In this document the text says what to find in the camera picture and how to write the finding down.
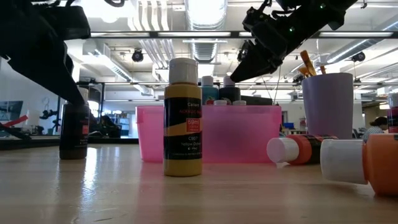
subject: black bottle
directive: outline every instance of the black bottle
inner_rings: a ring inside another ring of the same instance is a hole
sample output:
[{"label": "black bottle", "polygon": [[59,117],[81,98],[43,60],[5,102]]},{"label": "black bottle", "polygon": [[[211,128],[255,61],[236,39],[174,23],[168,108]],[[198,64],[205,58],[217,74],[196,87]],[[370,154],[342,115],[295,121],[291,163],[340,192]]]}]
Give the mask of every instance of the black bottle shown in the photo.
[{"label": "black bottle", "polygon": [[241,90],[235,87],[235,82],[229,76],[224,77],[224,87],[218,91],[220,100],[226,100],[227,105],[232,105],[232,102],[241,100]]},{"label": "black bottle", "polygon": [[60,140],[60,159],[84,159],[87,156],[88,120],[88,90],[79,88],[85,105],[67,103],[63,106],[62,130]]}]

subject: blue bottle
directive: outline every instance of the blue bottle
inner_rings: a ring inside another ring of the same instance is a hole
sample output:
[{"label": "blue bottle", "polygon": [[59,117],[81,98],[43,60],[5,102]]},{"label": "blue bottle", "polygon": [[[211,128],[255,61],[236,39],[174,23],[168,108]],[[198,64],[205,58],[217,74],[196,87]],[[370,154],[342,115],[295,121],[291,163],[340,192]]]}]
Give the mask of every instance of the blue bottle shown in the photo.
[{"label": "blue bottle", "polygon": [[204,76],[201,78],[201,103],[213,105],[218,100],[218,89],[213,86],[213,77]]}]

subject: yellow paint bottle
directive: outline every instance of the yellow paint bottle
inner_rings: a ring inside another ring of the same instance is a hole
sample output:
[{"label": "yellow paint bottle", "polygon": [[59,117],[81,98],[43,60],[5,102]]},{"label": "yellow paint bottle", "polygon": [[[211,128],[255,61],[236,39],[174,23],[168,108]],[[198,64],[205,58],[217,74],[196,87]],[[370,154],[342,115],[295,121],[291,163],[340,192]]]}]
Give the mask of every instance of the yellow paint bottle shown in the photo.
[{"label": "yellow paint bottle", "polygon": [[198,63],[175,58],[169,64],[164,92],[164,174],[189,177],[201,174],[201,89]]}]

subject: pink plastic bin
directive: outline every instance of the pink plastic bin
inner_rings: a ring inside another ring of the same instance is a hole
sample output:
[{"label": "pink plastic bin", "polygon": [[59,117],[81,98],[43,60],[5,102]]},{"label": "pink plastic bin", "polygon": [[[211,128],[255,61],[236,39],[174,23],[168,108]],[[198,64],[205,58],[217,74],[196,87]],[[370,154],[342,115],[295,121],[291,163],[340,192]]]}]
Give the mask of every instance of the pink plastic bin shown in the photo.
[{"label": "pink plastic bin", "polygon": [[[163,106],[138,106],[141,159],[163,161]],[[203,106],[203,162],[271,162],[267,143],[279,136],[280,106]]]}]

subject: ceiling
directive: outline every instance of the ceiling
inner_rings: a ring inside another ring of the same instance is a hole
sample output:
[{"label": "ceiling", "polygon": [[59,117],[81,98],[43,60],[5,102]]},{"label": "ceiling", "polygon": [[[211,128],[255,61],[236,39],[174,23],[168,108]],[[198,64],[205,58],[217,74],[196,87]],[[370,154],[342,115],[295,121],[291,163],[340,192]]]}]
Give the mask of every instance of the ceiling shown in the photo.
[{"label": "ceiling", "polygon": [[[151,3],[149,4],[149,22],[150,22],[150,9]],[[228,1],[228,7],[226,11],[225,20],[225,30],[243,30],[242,21],[246,16],[246,11],[250,6],[259,7],[261,1],[241,1],[241,0],[230,0]],[[168,5],[168,23],[171,30],[186,30],[186,15],[181,0],[169,0]],[[354,7],[347,10],[345,16],[345,24],[339,30],[348,31],[366,31],[374,30],[379,24],[390,19],[391,17],[398,14],[398,0],[395,1],[368,1],[368,7],[366,9],[360,9],[362,2],[357,2]],[[274,4],[272,9],[280,9],[277,4]],[[131,16],[130,11],[126,9],[125,11],[119,11],[119,19],[113,23],[106,23],[100,18],[101,13],[96,15],[91,12],[86,12],[89,18],[89,23],[92,31],[131,31],[128,26],[128,18]],[[266,9],[265,13],[270,13],[270,9]],[[324,27],[323,30],[330,30],[328,26]],[[219,49],[217,52],[217,57],[215,59],[216,65],[214,66],[213,75],[215,79],[221,79],[225,76],[227,72],[232,72],[237,66],[238,61],[236,60],[236,54],[239,48],[243,44],[243,39],[228,39],[227,43],[219,44]],[[317,55],[328,55],[336,50],[342,48],[342,46],[352,42],[352,39],[310,39],[304,42],[297,50],[294,50],[290,55],[288,55],[284,63],[282,64],[280,70],[276,71],[272,75],[267,75],[265,77],[266,81],[277,82],[291,82],[294,73],[291,71],[299,66],[302,61],[300,57],[296,59],[302,50],[307,50],[310,56],[316,57]],[[366,54],[366,60],[364,62],[357,63],[355,69],[353,69],[353,62],[340,62],[334,65],[330,65],[330,70],[337,70],[341,72],[350,72],[357,76],[365,73],[379,70],[387,65],[396,63],[396,58],[398,56],[398,51],[395,50],[397,47],[397,41],[394,39],[383,40],[382,42],[373,45],[372,47],[364,50]],[[142,82],[156,82],[156,79],[152,75],[152,61],[146,54],[144,50],[144,60],[142,62],[133,62],[131,57],[134,49],[142,48],[139,40],[136,39],[96,39],[96,45],[100,46],[106,44],[111,49],[111,58],[117,61],[126,71],[128,71],[135,80]],[[190,45],[182,42],[181,39],[172,40],[172,45],[176,54],[176,57],[191,57]],[[116,78],[116,75],[107,69],[104,65],[100,63],[93,63],[91,61],[83,62],[83,67],[87,68],[90,72],[83,72],[81,76],[94,77],[98,81],[102,82],[115,82],[120,81]],[[386,78],[397,77],[398,73],[395,70],[391,70],[387,73],[380,73],[372,78],[366,79],[366,82],[380,82]],[[247,80],[246,82],[262,82],[260,78],[253,78]],[[112,90],[128,91],[134,90],[133,87],[109,87]],[[363,88],[362,91],[366,92],[366,89],[372,90],[373,87]]]}]

